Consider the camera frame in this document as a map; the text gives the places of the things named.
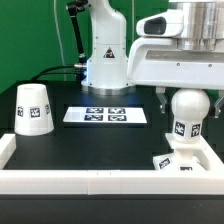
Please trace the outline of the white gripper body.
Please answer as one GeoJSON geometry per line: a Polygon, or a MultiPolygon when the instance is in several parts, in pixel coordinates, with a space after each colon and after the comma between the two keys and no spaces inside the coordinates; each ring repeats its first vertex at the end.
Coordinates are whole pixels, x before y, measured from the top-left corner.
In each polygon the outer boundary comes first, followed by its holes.
{"type": "Polygon", "coordinates": [[[224,53],[177,49],[173,38],[138,38],[128,79],[136,85],[224,90],[224,53]]]}

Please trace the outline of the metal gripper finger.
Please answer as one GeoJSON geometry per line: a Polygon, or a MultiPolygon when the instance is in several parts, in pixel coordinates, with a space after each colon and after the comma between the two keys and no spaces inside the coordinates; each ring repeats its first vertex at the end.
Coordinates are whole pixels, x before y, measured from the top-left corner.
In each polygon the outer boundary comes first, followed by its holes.
{"type": "Polygon", "coordinates": [[[165,87],[161,87],[161,86],[156,87],[156,95],[160,101],[160,110],[163,114],[165,114],[168,109],[168,101],[167,101],[167,97],[165,93],[166,93],[165,87]]]}
{"type": "Polygon", "coordinates": [[[224,90],[218,91],[218,99],[214,103],[215,117],[218,118],[221,113],[221,107],[224,104],[224,90]]]}

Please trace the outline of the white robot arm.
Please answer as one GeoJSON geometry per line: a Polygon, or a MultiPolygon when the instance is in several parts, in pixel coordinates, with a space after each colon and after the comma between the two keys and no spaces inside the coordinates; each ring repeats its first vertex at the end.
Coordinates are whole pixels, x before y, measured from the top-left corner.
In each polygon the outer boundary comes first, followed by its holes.
{"type": "Polygon", "coordinates": [[[116,95],[135,85],[154,86],[166,109],[165,90],[208,89],[224,105],[224,0],[169,0],[163,13],[136,26],[139,38],[126,49],[126,19],[109,0],[87,0],[92,22],[92,55],[83,88],[116,95]]]}

